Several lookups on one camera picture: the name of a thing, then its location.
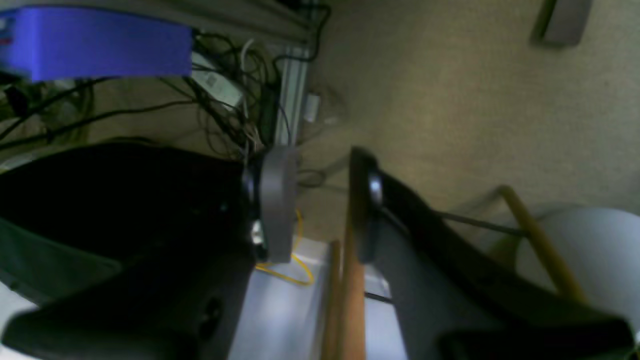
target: wooden stick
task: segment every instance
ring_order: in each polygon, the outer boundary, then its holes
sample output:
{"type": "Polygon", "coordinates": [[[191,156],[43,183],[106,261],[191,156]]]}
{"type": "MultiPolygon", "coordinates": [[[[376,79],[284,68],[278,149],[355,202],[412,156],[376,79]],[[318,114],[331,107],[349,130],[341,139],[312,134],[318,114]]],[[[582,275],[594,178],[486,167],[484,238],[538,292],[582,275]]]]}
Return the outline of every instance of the wooden stick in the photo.
{"type": "Polygon", "coordinates": [[[500,187],[500,194],[507,202],[509,209],[511,209],[520,227],[529,232],[531,246],[545,267],[545,270],[549,273],[560,296],[586,303],[584,293],[580,285],[578,285],[577,281],[573,278],[571,270],[569,270],[569,267],[566,266],[562,257],[556,252],[553,245],[551,245],[547,234],[545,234],[544,230],[538,225],[536,219],[527,211],[518,194],[507,185],[500,187]]]}
{"type": "Polygon", "coordinates": [[[356,244],[347,216],[344,239],[344,268],[340,295],[340,336],[338,360],[365,360],[364,266],[356,257],[356,244]]]}
{"type": "Polygon", "coordinates": [[[338,334],[340,329],[340,268],[342,265],[342,244],[331,242],[331,274],[329,277],[329,295],[324,318],[324,332],[321,360],[335,360],[338,352],[338,334]]]}

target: white surface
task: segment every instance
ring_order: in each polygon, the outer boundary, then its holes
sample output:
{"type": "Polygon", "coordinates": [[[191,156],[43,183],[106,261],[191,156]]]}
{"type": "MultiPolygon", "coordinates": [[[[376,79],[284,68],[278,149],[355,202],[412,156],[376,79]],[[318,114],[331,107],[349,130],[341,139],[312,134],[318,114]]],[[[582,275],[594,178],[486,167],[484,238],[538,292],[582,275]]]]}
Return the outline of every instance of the white surface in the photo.
{"type": "MultiPolygon", "coordinates": [[[[0,332],[4,332],[4,327],[13,314],[19,311],[33,309],[35,307],[30,301],[25,300],[20,295],[9,290],[0,282],[0,332]]],[[[9,348],[0,345],[1,360],[27,360],[32,357],[18,354],[9,348]]]]}
{"type": "MultiPolygon", "coordinates": [[[[313,286],[301,287],[262,272],[251,276],[232,344],[230,360],[309,360],[319,359],[328,284],[328,244],[302,240],[296,251],[316,277],[313,286]]],[[[281,264],[273,270],[306,279],[296,264],[281,264]]],[[[386,282],[368,267],[365,288],[389,296],[386,282]]],[[[0,329],[17,311],[34,307],[27,300],[0,284],[0,329]]],[[[393,306],[365,300],[367,358],[404,360],[404,345],[393,306]]],[[[31,359],[9,349],[0,349],[0,360],[31,359]]]]}
{"type": "MultiPolygon", "coordinates": [[[[624,316],[640,331],[640,217],[580,208],[544,218],[553,246],[582,286],[590,305],[624,316]]],[[[518,249],[518,274],[555,292],[528,241],[518,249]]]]}

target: beige carpet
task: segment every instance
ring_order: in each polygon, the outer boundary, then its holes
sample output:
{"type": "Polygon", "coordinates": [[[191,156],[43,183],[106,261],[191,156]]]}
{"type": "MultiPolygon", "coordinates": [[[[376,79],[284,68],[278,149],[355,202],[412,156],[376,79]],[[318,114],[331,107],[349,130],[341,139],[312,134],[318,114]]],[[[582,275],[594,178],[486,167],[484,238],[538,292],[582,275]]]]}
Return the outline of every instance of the beige carpet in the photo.
{"type": "Polygon", "coordinates": [[[348,106],[301,147],[328,186],[300,194],[306,235],[342,237],[345,156],[364,145],[435,208],[502,183],[530,206],[640,211],[640,1],[595,1],[577,47],[531,43],[542,1],[334,1],[312,86],[348,106]]]}

